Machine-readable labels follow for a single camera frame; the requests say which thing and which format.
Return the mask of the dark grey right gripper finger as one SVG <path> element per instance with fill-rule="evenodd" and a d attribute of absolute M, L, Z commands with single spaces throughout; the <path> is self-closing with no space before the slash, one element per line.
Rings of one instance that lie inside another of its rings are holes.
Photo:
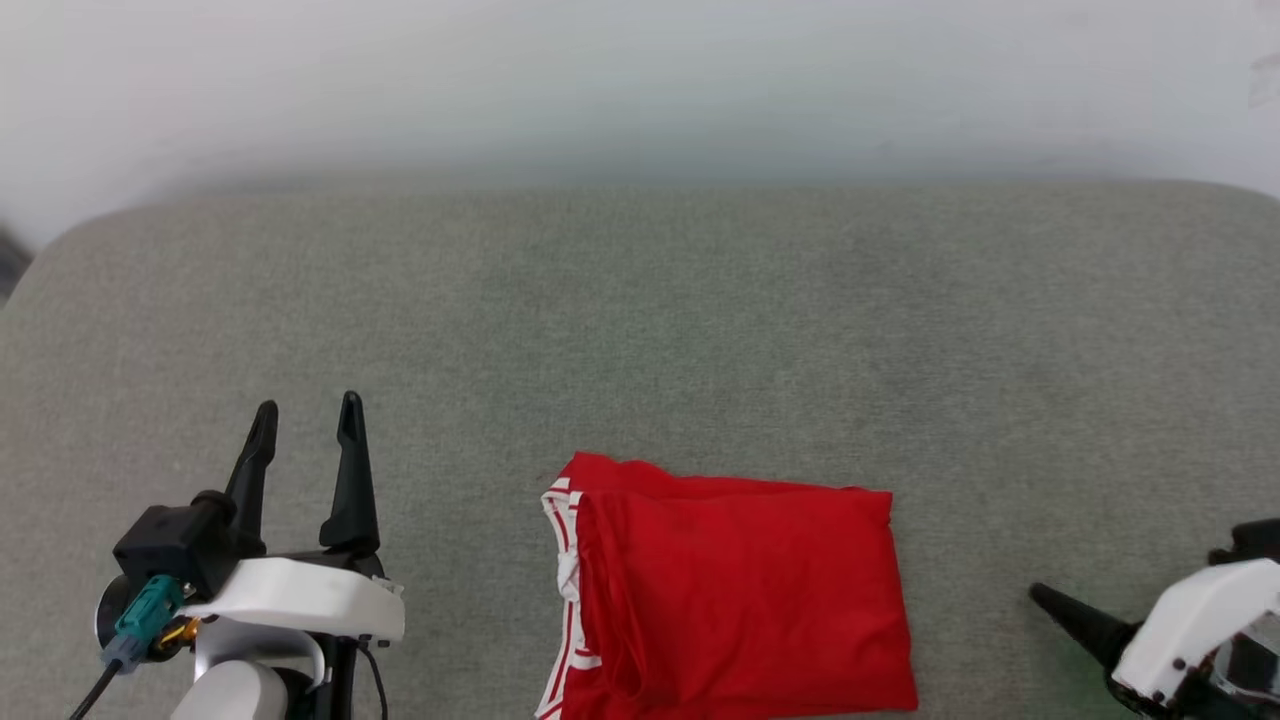
<path fill-rule="evenodd" d="M 1103 669 L 1115 669 L 1140 629 L 1044 583 L 1030 585 L 1030 601 Z"/>

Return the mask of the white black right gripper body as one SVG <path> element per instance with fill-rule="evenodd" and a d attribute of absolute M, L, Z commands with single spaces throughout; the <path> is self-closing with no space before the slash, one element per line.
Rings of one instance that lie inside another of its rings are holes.
<path fill-rule="evenodd" d="M 1280 720 L 1280 518 L 1170 585 L 1110 680 L 1149 720 Z"/>

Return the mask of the grey fabric sofa cushion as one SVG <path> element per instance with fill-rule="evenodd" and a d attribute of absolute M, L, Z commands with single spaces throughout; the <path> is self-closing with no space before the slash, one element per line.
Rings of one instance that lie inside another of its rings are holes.
<path fill-rule="evenodd" d="M 1028 600 L 1120 618 L 1280 516 L 1280 202 L 1213 184 L 174 202 L 0 309 L 0 720 L 100 674 L 111 547 L 280 407 L 262 533 L 316 544 L 364 398 L 404 587 L 392 720 L 529 720 L 540 493 L 577 451 L 891 491 L 919 720 L 1129 720 Z"/>

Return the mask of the red basketball jersey number 23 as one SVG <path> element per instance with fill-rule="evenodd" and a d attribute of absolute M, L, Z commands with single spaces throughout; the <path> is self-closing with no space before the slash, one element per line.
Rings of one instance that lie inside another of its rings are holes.
<path fill-rule="evenodd" d="M 541 510 L 563 610 L 535 720 L 919 707 L 890 492 L 576 454 Z"/>

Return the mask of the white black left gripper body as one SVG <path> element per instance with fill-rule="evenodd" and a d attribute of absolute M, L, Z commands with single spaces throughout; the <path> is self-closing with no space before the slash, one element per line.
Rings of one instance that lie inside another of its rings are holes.
<path fill-rule="evenodd" d="M 212 600 L 182 612 L 390 643 L 401 642 L 406 629 L 397 584 L 293 559 L 242 560 Z"/>

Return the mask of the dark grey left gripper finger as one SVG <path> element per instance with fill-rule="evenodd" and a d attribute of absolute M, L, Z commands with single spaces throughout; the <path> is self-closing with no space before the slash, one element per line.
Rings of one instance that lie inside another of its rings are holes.
<path fill-rule="evenodd" d="M 275 457 L 279 407 L 260 404 L 233 466 L 225 493 L 236 503 L 228 530 L 238 550 L 265 550 L 261 537 L 266 471 Z"/>
<path fill-rule="evenodd" d="M 335 432 L 340 460 L 329 518 L 319 543 L 332 552 L 375 553 L 381 544 L 364 402 L 344 392 Z"/>

